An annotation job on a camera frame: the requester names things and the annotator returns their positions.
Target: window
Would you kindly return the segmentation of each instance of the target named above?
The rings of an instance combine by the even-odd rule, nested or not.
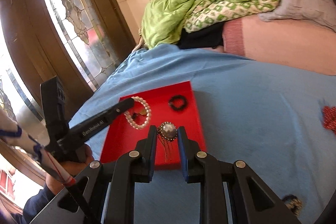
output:
[[[93,91],[115,70],[116,57],[90,0],[45,0],[64,47]]]
[[[9,56],[4,41],[0,23],[0,107],[7,115],[17,121],[30,135],[41,144],[47,145],[49,137],[44,124],[43,112],[30,92],[22,82],[14,64]],[[8,155],[9,148],[1,147],[0,154],[0,193],[11,202],[23,208],[26,201],[36,195],[42,188],[39,184],[29,179],[17,168],[11,165],[3,155]],[[39,177],[39,183],[43,181],[44,171],[27,155],[15,151],[15,162],[22,162],[25,170],[33,170]]]
[[[38,185],[13,167],[0,154],[0,192],[10,201],[24,208],[27,200],[37,195],[42,186]]]

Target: stained glass window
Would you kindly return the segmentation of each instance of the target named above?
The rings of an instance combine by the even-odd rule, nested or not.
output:
[[[45,0],[63,45],[95,91],[116,68],[116,57],[90,0]]]

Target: sleeve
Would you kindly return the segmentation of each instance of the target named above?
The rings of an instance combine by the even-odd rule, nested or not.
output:
[[[23,214],[15,214],[13,218],[18,224],[29,224],[54,197],[55,195],[49,190],[47,185],[44,185],[36,196],[28,199],[23,209]]]

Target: pearl bracelet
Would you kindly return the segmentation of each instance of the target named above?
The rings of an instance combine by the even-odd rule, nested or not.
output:
[[[144,107],[145,107],[145,110],[146,110],[146,120],[145,120],[145,122],[142,124],[142,125],[139,125],[139,124],[137,124],[134,120],[133,120],[133,118],[132,118],[132,116],[131,116],[131,114],[129,113],[129,111],[125,111],[124,112],[124,115],[126,116],[126,119],[127,119],[127,121],[130,123],[130,125],[133,127],[133,128],[135,128],[135,129],[143,129],[146,125],[148,125],[148,123],[149,123],[149,120],[150,120],[150,118],[151,118],[151,115],[152,115],[152,110],[151,110],[151,108],[149,107],[149,104],[147,104],[147,102],[143,99],[143,98],[141,98],[141,97],[138,97],[138,96],[135,96],[135,97],[132,97],[132,99],[135,101],[135,102],[139,102],[139,103],[141,103]]]

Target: red tray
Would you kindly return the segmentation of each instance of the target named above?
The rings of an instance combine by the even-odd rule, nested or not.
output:
[[[188,105],[184,110],[177,112],[170,108],[168,101],[174,95],[186,97]],[[120,101],[131,96],[144,98],[151,107],[152,117],[149,125],[158,127],[161,123],[167,121],[172,122],[176,128],[184,126],[188,138],[197,141],[200,149],[206,151],[196,100],[189,81],[128,95],[120,98]],[[136,102],[134,109],[131,109],[130,113],[137,112],[142,108],[143,106]],[[142,124],[144,120],[145,117],[142,116],[136,118],[137,124]],[[149,125],[142,130],[136,130],[130,126],[125,115],[120,115],[110,125],[100,161],[102,163],[111,162],[133,150],[138,140],[147,138]],[[165,152],[160,140],[157,140],[155,169],[175,169],[179,168],[179,166],[180,157],[177,140],[170,143],[168,153]]]

